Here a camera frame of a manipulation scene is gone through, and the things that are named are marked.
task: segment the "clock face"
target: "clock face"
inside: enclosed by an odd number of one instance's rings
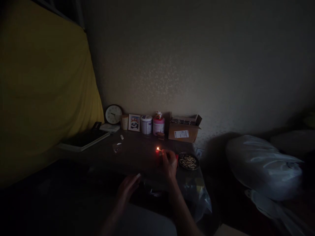
[[[105,112],[105,118],[108,123],[114,125],[120,121],[120,117],[122,115],[122,110],[117,105],[111,105],[107,108]]]

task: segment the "red candle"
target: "red candle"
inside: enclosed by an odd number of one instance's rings
[[[160,150],[158,147],[155,150],[155,159],[156,159],[157,167],[159,167],[162,161],[162,150]]]

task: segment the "dish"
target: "dish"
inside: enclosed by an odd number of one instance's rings
[[[193,154],[187,152],[181,152],[178,155],[178,163],[187,170],[196,170],[199,168],[198,159]]]

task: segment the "cardboard box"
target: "cardboard box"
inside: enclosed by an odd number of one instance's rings
[[[168,139],[194,143],[198,135],[198,130],[201,129],[199,127],[201,120],[202,118],[200,117],[200,115],[197,115],[196,125],[176,124],[176,123],[171,122],[169,132],[168,132]]]

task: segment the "yellow curtain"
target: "yellow curtain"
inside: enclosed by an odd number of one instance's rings
[[[1,24],[0,185],[52,163],[62,138],[104,122],[83,29],[29,0],[11,1]]]

